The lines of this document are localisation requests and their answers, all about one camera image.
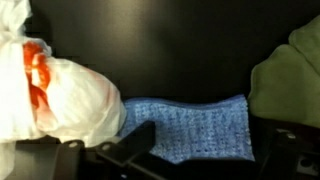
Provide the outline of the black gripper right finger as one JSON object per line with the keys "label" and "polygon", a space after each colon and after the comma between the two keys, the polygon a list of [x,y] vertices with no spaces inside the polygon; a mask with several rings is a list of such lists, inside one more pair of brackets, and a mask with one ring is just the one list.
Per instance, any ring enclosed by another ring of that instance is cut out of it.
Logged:
{"label": "black gripper right finger", "polygon": [[259,180],[320,180],[320,153],[298,134],[278,129]]}

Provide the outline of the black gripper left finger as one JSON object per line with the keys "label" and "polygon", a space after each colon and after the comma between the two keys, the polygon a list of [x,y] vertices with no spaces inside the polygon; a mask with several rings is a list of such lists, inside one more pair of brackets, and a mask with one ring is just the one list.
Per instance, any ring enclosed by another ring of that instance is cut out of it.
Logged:
{"label": "black gripper left finger", "polygon": [[85,161],[124,168],[154,147],[155,130],[153,121],[145,121],[117,143],[105,141],[93,148],[86,148],[81,140],[62,143],[57,148],[51,180],[78,180]]}

